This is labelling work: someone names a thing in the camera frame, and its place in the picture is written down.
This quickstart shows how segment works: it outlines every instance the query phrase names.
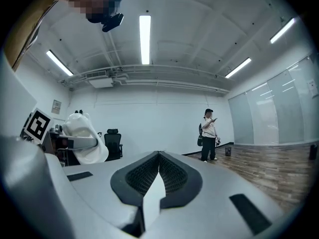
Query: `office chair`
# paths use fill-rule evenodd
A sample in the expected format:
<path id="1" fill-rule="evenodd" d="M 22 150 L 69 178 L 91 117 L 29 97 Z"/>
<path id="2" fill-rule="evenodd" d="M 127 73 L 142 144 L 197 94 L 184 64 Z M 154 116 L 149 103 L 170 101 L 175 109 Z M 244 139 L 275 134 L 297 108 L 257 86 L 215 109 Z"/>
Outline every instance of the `office chair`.
<path id="1" fill-rule="evenodd" d="M 108 129 L 104 135 L 105 145 L 109 150 L 109 156 L 106 161 L 120 159 L 123 157 L 122 144 L 120 144 L 122 135 L 117 129 Z"/>

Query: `man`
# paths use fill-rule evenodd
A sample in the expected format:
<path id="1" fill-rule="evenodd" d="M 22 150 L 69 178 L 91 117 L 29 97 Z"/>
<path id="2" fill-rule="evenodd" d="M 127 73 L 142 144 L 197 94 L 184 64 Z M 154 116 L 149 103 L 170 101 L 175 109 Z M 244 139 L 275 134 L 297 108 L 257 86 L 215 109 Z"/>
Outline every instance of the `man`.
<path id="1" fill-rule="evenodd" d="M 214 122 L 217 119 L 212 119 L 211 109 L 206 109 L 205 116 L 201 123 L 201 128 L 203 130 L 203 149 L 201 151 L 201 161 L 207 163 L 208 153 L 210 151 L 210 160 L 217 160 L 215 157 L 215 140 L 217 138 L 217 132 L 214 126 Z"/>
<path id="2" fill-rule="evenodd" d="M 22 56 L 32 45 L 45 14 L 59 0 L 35 0 L 26 9 L 11 29 L 6 42 L 4 53 L 10 66 L 16 71 Z M 92 23 L 101 22 L 102 18 L 109 17 L 116 11 L 121 0 L 62 0 L 71 7 L 80 8 L 87 19 Z"/>

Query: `white t-shirt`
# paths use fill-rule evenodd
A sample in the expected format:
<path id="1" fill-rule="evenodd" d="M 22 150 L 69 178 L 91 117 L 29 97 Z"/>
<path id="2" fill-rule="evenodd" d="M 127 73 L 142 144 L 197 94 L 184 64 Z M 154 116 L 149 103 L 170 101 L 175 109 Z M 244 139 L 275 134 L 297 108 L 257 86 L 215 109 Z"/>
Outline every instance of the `white t-shirt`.
<path id="1" fill-rule="evenodd" d="M 210 122 L 211 119 L 207 119 L 206 117 L 202 119 L 201 121 L 201 128 L 203 130 L 202 136 L 204 137 L 210 137 L 210 138 L 216 138 L 217 137 L 217 132 L 215 129 L 214 122 L 208 125 L 208 127 L 203 128 L 205 124 Z"/>

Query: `glass wall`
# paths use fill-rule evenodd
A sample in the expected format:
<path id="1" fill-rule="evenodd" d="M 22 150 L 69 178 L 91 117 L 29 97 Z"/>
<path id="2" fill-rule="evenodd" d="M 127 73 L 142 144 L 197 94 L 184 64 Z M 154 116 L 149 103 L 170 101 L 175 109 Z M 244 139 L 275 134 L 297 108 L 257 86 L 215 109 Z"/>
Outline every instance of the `glass wall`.
<path id="1" fill-rule="evenodd" d="M 229 100 L 235 143 L 319 140 L 318 55 Z"/>
<path id="2" fill-rule="evenodd" d="M 317 140 L 319 138 L 319 96 L 313 96 L 310 91 L 310 82 L 319 83 L 319 72 L 311 59 L 305 59 L 297 66 L 289 69 L 294 80 L 302 107 L 305 141 Z"/>
<path id="3" fill-rule="evenodd" d="M 279 143 L 304 141 L 303 113 L 294 80 L 288 70 L 267 83 L 276 107 Z"/>
<path id="4" fill-rule="evenodd" d="M 229 100 L 233 118 L 235 143 L 254 144 L 253 123 L 246 94 Z"/>
<path id="5" fill-rule="evenodd" d="M 268 84 L 247 92 L 256 145 L 278 144 L 277 113 L 272 95 Z"/>

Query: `white wall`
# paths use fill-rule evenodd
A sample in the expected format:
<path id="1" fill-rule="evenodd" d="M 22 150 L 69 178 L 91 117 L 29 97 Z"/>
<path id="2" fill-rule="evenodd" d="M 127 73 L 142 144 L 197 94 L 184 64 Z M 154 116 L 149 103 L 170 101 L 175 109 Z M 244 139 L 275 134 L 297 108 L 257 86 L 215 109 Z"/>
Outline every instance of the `white wall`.
<path id="1" fill-rule="evenodd" d="M 103 135 L 109 128 L 122 134 L 123 155 L 166 150 L 178 154 L 200 151 L 198 126 L 205 109 L 214 110 L 221 144 L 233 142 L 233 126 L 226 99 L 209 92 L 122 86 L 84 88 L 72 93 L 67 114 L 83 110 Z"/>
<path id="2" fill-rule="evenodd" d="M 36 99 L 35 108 L 39 108 L 54 118 L 55 123 L 62 124 L 66 119 L 66 111 L 69 106 L 69 90 L 57 83 L 48 72 L 27 55 L 23 57 L 15 75 Z M 62 103 L 60 114 L 51 112 L 53 100 Z"/>

